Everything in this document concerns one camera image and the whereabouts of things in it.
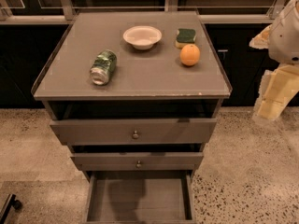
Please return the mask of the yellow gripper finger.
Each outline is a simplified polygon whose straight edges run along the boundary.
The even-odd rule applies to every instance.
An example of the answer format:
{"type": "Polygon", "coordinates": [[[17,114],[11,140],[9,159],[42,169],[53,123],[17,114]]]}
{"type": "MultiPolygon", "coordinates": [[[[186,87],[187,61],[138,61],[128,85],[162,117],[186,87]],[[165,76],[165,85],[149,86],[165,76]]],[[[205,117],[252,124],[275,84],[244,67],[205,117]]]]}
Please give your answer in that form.
{"type": "Polygon", "coordinates": [[[258,33],[250,40],[249,45],[254,49],[267,49],[270,28],[270,25],[265,27],[260,33],[258,33]]]}
{"type": "Polygon", "coordinates": [[[281,63],[274,71],[266,70],[253,108],[254,114],[263,119],[276,120],[298,92],[298,64],[281,63]]]}

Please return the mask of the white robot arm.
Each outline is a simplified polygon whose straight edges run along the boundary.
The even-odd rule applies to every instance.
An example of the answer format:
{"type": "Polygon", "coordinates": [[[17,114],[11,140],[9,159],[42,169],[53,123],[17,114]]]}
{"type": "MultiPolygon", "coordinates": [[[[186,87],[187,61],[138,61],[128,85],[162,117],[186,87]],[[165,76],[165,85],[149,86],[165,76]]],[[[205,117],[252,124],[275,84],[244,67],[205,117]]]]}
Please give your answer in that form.
{"type": "Polygon", "coordinates": [[[254,106],[257,117],[275,120],[299,92],[299,0],[290,0],[273,23],[251,39],[255,49],[268,49],[278,62],[262,76],[254,106]]]}

